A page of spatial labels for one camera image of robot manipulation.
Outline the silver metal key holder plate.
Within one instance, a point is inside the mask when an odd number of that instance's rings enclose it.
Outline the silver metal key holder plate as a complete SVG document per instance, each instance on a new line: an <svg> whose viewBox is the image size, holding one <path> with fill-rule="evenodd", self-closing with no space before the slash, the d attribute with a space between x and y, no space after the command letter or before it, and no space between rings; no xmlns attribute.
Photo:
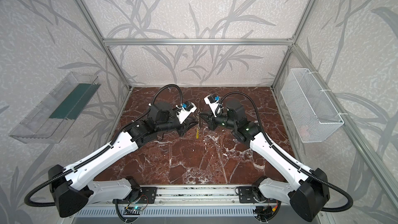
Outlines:
<svg viewBox="0 0 398 224"><path fill-rule="evenodd" d="M201 117L200 117L200 113L201 113L201 109L200 109L201 99L198 97L198 98L195 100L195 103L197 104L198 129L200 129L200 128L201 128Z"/></svg>

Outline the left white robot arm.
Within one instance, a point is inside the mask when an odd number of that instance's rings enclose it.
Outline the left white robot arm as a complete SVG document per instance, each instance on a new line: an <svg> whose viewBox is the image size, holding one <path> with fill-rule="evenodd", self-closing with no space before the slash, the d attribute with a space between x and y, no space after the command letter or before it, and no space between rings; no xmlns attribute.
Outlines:
<svg viewBox="0 0 398 224"><path fill-rule="evenodd" d="M137 196L139 186L133 179L97 182L94 178L125 155L154 141L159 132L176 131L183 136L198 124L190 117L196 109L190 101L176 108L167 102L152 104L144 119L126 125L114 141L67 167L53 166L48 171L52 181L49 188L59 216L72 216L91 203Z"/></svg>

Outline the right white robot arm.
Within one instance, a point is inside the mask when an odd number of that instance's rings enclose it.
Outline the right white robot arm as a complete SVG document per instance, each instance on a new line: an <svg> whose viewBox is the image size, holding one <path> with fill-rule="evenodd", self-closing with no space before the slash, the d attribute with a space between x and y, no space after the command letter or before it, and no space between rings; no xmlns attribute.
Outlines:
<svg viewBox="0 0 398 224"><path fill-rule="evenodd" d="M302 169L306 165L280 148L258 124L248 121L240 101L228 101L225 113L221 98L215 94L206 96L204 101L211 110L201 113L200 117L210 130L230 129L239 142L261 155L286 179L283 183L265 176L259 178L252 185L254 199L259 203L268 199L288 203L302 219L311 222L330 198L328 187L305 175Z"/></svg>

